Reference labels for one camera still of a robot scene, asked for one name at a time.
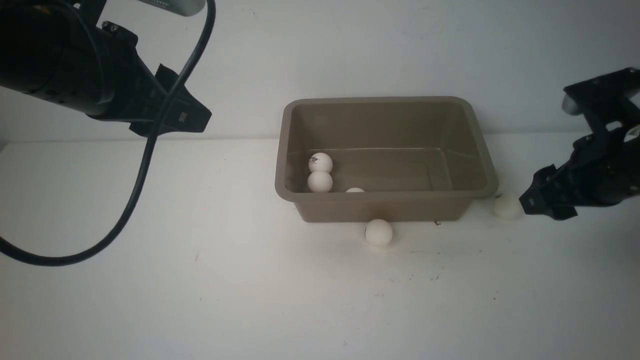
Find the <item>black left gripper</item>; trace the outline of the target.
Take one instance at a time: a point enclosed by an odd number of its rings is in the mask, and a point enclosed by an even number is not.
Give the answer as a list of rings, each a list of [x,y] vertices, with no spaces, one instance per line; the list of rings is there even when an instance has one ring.
[[[163,64],[152,73],[138,55],[138,36],[116,23],[103,22],[98,36],[106,45],[106,78],[113,81],[114,96],[105,110],[91,118],[128,123],[131,132],[146,138],[178,73]],[[202,133],[210,118],[211,111],[182,85],[158,134]]]

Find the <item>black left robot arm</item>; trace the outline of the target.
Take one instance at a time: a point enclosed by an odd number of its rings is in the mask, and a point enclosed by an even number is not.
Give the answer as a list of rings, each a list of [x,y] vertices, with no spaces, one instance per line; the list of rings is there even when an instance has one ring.
[[[99,22],[104,0],[3,0],[1,86],[141,137],[202,133],[211,111],[186,79],[138,55],[138,36]]]

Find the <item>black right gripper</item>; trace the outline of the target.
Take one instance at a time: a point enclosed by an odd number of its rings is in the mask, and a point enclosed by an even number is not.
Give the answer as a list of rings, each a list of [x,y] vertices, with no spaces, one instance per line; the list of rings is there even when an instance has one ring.
[[[536,171],[519,196],[527,215],[564,221],[578,207],[613,207],[640,192],[639,126],[590,134],[573,142],[567,162]]]

